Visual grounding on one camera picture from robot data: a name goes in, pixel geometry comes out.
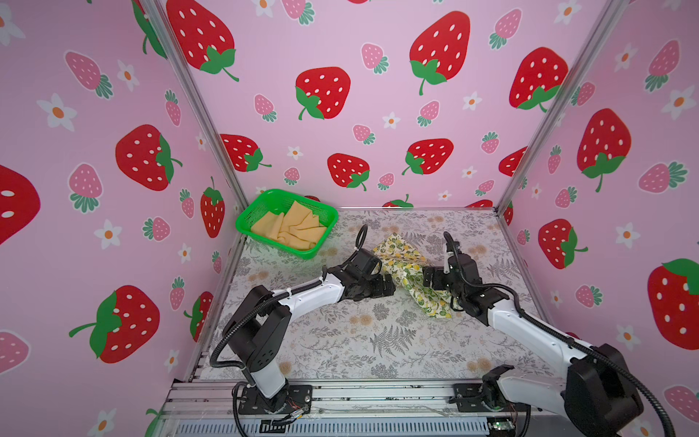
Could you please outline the lemon print skirt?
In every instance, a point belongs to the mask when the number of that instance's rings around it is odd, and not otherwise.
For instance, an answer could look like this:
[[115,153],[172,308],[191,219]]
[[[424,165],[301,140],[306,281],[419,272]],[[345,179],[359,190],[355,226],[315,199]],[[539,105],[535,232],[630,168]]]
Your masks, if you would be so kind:
[[453,317],[451,295],[423,285],[422,268],[428,266],[428,260],[399,234],[391,234],[373,253],[382,262],[382,274],[391,275],[396,287],[407,291],[425,315],[435,319]]

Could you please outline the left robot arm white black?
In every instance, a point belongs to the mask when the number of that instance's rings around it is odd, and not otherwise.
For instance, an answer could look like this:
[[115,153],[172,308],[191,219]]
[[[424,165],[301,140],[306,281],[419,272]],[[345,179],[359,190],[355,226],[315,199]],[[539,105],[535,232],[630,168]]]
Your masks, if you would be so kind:
[[323,268],[320,277],[304,284],[276,291],[255,287],[229,319],[210,365],[241,369],[267,401],[283,398],[289,382],[276,357],[289,326],[304,315],[344,300],[393,296],[396,285],[381,267],[382,261],[375,255],[356,249],[342,264]]

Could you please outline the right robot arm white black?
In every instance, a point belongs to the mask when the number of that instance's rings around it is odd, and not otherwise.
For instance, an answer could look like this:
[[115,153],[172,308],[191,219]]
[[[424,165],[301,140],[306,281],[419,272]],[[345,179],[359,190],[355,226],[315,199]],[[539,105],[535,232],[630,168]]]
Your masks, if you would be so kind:
[[482,377],[479,400],[496,410],[521,403],[567,418],[585,436],[615,436],[644,412],[638,384],[614,347],[595,347],[528,314],[517,293],[481,281],[475,261],[450,252],[442,267],[425,267],[423,284],[446,291],[451,303],[485,326],[525,346],[553,370],[539,377],[501,365]]

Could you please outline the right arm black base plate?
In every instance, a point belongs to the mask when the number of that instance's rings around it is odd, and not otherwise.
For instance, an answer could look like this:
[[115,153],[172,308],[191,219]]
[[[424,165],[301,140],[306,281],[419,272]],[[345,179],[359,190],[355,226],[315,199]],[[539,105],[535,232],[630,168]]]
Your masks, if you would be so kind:
[[488,400],[480,382],[454,384],[448,404],[455,405],[460,413],[525,413],[527,410],[523,403]]

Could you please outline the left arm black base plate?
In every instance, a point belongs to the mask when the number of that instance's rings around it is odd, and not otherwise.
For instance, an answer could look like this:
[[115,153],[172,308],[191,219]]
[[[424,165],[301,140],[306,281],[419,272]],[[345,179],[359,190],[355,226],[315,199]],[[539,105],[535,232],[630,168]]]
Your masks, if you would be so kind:
[[246,387],[238,396],[238,413],[242,415],[290,414],[311,409],[312,385],[285,385],[272,398],[266,398],[257,387]]

